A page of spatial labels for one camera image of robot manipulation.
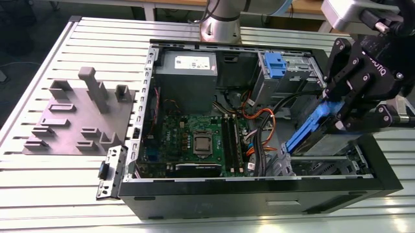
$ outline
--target blue cable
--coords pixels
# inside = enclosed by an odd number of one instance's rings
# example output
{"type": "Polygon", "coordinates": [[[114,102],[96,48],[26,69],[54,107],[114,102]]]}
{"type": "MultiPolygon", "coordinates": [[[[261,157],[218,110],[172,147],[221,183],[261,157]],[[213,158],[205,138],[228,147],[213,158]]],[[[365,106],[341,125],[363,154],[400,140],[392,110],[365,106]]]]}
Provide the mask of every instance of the blue cable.
{"type": "Polygon", "coordinates": [[[281,7],[269,16],[278,16],[278,15],[284,14],[288,10],[291,3],[292,3],[292,0],[285,0],[281,7]]]}

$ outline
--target screw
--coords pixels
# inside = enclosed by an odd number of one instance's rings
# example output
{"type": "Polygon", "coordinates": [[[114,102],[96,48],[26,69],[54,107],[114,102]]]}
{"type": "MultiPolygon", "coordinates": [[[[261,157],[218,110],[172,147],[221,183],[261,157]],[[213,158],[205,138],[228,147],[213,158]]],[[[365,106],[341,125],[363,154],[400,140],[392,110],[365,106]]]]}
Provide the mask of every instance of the screw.
{"type": "Polygon", "coordinates": [[[375,24],[375,28],[377,29],[377,31],[381,33],[381,34],[385,34],[389,32],[389,27],[387,25],[384,25],[381,22],[377,22],[375,24]]]}
{"type": "Polygon", "coordinates": [[[396,78],[397,78],[397,79],[403,79],[403,74],[401,74],[401,73],[397,73],[397,74],[396,74],[396,78]]]}

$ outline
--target motherboard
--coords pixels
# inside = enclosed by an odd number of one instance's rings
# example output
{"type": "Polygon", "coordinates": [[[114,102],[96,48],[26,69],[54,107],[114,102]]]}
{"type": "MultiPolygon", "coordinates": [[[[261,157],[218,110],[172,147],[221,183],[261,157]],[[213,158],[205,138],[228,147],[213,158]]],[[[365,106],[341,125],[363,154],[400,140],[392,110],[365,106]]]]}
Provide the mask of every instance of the motherboard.
{"type": "Polygon", "coordinates": [[[245,176],[241,135],[245,119],[234,115],[165,115],[160,144],[145,147],[142,178],[245,176]]]}

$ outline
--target white table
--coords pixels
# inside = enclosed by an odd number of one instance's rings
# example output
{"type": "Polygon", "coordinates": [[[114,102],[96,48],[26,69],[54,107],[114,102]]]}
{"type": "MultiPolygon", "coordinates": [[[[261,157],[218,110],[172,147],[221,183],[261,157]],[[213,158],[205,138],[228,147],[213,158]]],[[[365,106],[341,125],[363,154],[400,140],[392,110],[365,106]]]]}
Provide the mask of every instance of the white table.
{"type": "MultiPolygon", "coordinates": [[[[241,28],[244,44],[317,48],[327,54],[336,36],[241,28]]],[[[198,27],[101,18],[82,18],[66,24],[0,131],[0,229],[89,233],[415,232],[412,130],[376,136],[404,190],[328,215],[140,221],[122,201],[94,201],[97,169],[104,156],[21,154],[25,138],[50,97],[46,88],[53,79],[65,79],[72,87],[84,87],[77,80],[77,69],[92,66],[106,88],[126,84],[137,90],[150,38],[198,40],[198,27]]]]}

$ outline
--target floor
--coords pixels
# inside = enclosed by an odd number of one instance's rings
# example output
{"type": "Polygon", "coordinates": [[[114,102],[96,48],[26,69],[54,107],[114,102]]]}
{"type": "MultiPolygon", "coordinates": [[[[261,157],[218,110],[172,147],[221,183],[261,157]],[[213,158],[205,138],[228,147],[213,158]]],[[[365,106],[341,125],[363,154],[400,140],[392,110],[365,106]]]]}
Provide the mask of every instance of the floor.
{"type": "MultiPolygon", "coordinates": [[[[10,56],[0,51],[0,71],[6,76],[6,80],[0,82],[0,128],[6,121],[21,94],[36,74],[38,65],[12,62],[33,62],[41,64],[58,34],[70,16],[102,17],[117,19],[144,19],[141,8],[126,6],[108,6],[78,3],[58,3],[60,10],[53,11],[46,1],[34,1],[32,9],[37,23],[26,28],[29,37],[33,40],[33,51],[24,56],[10,56]]],[[[185,10],[157,9],[157,21],[186,22],[188,19],[200,19],[201,12],[185,10]]],[[[260,16],[242,15],[241,26],[262,27],[260,16]]]]}

